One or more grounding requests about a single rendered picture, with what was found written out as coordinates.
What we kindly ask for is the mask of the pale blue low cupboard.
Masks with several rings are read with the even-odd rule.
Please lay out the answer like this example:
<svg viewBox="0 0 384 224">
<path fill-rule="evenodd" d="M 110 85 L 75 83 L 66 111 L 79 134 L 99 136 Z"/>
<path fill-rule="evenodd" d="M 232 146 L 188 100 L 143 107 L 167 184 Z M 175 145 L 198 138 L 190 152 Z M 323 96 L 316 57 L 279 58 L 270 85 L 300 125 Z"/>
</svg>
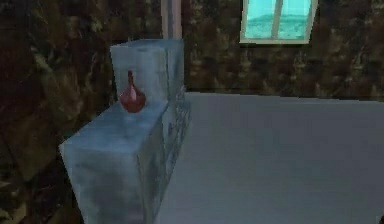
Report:
<svg viewBox="0 0 384 224">
<path fill-rule="evenodd" d="M 184 88 L 136 114 L 115 103 L 60 145 L 84 224 L 154 224 L 190 113 Z"/>
</svg>

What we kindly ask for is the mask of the pale blue tall cupboard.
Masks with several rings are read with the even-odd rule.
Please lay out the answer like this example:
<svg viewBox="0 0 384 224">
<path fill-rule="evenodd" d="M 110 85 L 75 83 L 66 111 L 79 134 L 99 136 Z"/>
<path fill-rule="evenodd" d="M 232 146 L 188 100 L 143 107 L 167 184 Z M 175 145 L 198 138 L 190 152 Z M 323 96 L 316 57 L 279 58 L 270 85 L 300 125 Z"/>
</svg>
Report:
<svg viewBox="0 0 384 224">
<path fill-rule="evenodd" d="M 140 39 L 110 47 L 117 95 L 128 87 L 128 72 L 148 101 L 185 100 L 184 42 Z"/>
</svg>

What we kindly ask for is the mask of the dark red round vase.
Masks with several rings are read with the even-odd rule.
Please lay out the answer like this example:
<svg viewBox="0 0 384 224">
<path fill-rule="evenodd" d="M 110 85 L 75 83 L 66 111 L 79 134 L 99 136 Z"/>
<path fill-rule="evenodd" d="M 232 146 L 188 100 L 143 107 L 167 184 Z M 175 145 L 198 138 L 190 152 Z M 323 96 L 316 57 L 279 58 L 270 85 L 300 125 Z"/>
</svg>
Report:
<svg viewBox="0 0 384 224">
<path fill-rule="evenodd" d="M 131 70 L 127 72 L 127 78 L 128 85 L 119 95 L 119 102 L 127 112 L 138 113 L 146 104 L 146 96 L 135 86 L 133 72 Z"/>
</svg>

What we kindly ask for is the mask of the pale pink door frame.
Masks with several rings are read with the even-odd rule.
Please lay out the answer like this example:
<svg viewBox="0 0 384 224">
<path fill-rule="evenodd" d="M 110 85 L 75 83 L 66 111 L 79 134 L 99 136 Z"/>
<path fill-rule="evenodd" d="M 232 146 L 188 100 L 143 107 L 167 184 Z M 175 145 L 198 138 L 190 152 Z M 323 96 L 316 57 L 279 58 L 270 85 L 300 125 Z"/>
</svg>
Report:
<svg viewBox="0 0 384 224">
<path fill-rule="evenodd" d="M 161 0 L 162 36 L 182 38 L 182 0 Z"/>
</svg>

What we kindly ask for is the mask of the white framed window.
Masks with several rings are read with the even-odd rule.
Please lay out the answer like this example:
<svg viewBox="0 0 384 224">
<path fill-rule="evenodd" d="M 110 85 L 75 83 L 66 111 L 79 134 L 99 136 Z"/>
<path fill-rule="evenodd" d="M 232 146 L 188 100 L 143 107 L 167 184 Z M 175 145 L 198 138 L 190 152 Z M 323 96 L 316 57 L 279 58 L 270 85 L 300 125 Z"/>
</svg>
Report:
<svg viewBox="0 0 384 224">
<path fill-rule="evenodd" d="M 318 0 L 243 0 L 241 44 L 308 44 Z"/>
</svg>

